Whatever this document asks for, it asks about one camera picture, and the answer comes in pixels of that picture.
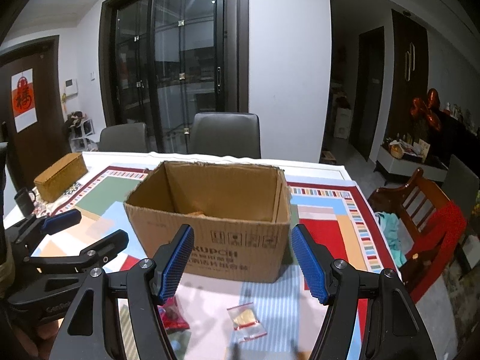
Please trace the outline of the person left hand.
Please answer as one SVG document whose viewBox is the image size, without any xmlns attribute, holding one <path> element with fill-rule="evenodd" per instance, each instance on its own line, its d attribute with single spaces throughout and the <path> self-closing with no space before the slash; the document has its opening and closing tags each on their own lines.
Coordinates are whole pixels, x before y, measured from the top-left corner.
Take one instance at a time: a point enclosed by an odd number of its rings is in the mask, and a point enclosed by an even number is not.
<svg viewBox="0 0 480 360">
<path fill-rule="evenodd" d="M 37 327 L 37 339 L 33 340 L 20 328 L 12 327 L 1 320 L 1 359 L 49 359 L 59 321 L 48 322 Z"/>
</svg>

